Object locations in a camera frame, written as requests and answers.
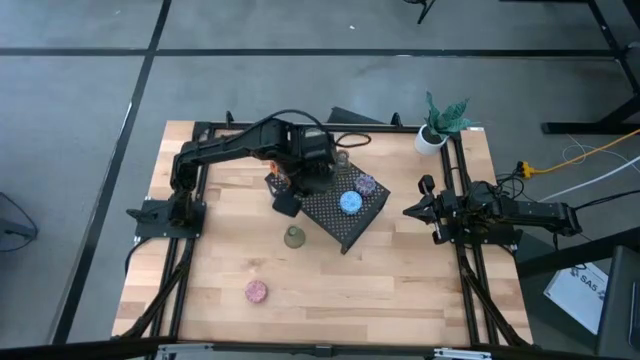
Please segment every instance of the concrete floor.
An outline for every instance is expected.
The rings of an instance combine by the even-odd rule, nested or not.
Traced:
[[[620,42],[640,33],[618,2],[600,1]],[[0,1],[0,47],[146,48],[160,0]],[[585,5],[439,1],[422,26],[400,0],[174,0],[161,48],[580,48],[606,42]],[[0,347],[43,344],[91,207],[105,174],[142,63],[139,57],[0,57],[0,191],[39,224],[38,240],[0,253]],[[567,136],[544,136],[544,121],[594,121],[631,96],[609,61],[408,57],[156,58],[118,178],[71,341],[106,339],[124,280],[135,223],[124,212],[146,194],[166,120],[242,120],[299,108],[326,118],[340,106],[408,124],[439,103],[471,98],[468,117],[486,128],[497,173],[518,160],[544,168],[562,161]],[[577,136],[598,146],[611,136]],[[614,151],[628,158],[640,139]],[[622,164],[598,154],[527,182],[533,198]],[[637,187],[633,169],[558,198],[580,204]],[[591,238],[638,225],[634,199],[581,212]],[[545,240],[550,235],[531,231]],[[10,247],[12,239],[0,243]],[[582,239],[563,240],[562,246]],[[567,335],[544,318],[534,284],[523,285],[536,343],[588,352],[593,339]],[[229,359],[257,355],[226,355]]]

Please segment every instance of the blue cap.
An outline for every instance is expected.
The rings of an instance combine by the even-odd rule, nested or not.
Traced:
[[[347,215],[355,215],[362,207],[362,197],[355,191],[347,191],[340,196],[340,208]]]

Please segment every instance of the pink cookie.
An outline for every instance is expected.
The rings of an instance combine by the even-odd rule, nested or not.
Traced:
[[[244,289],[244,294],[247,296],[247,300],[254,304],[258,304],[267,298],[267,285],[262,281],[254,280],[247,284]]]

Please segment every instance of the mesh tray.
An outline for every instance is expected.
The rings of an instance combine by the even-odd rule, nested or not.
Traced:
[[[340,196],[346,191],[355,190],[355,180],[361,174],[365,173],[352,163],[349,169],[338,173],[331,190],[300,198],[302,212],[342,244],[340,252],[343,255],[376,218],[390,194],[389,190],[376,181],[373,194],[362,197],[362,208],[357,214],[347,215],[342,212]],[[287,188],[287,184],[273,174],[269,174],[265,180],[273,195]]]

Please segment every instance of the wooden table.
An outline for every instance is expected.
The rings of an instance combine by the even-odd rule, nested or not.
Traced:
[[[190,140],[193,125],[167,123],[149,196],[171,194],[172,159]],[[181,340],[469,344],[454,248],[434,245],[432,226],[402,215],[420,199],[422,175],[433,175],[437,191],[444,188],[441,158],[419,155],[412,134],[371,136],[370,145],[350,149],[351,160],[391,195],[344,256],[340,244],[304,214],[293,219],[271,209],[267,162],[246,158],[210,167],[205,229],[194,252]],[[494,182],[484,132],[466,131],[462,138],[471,178]],[[307,235],[297,250],[283,242],[291,224]],[[127,330],[155,296],[167,244],[167,239],[152,239],[133,255],[113,334]],[[520,336],[531,341],[512,257],[497,246],[483,250],[492,298]],[[267,300],[258,305],[244,296],[245,285],[254,279],[269,287]],[[161,334],[168,332],[173,300],[167,304]],[[481,340],[487,341],[477,299],[475,309]]]

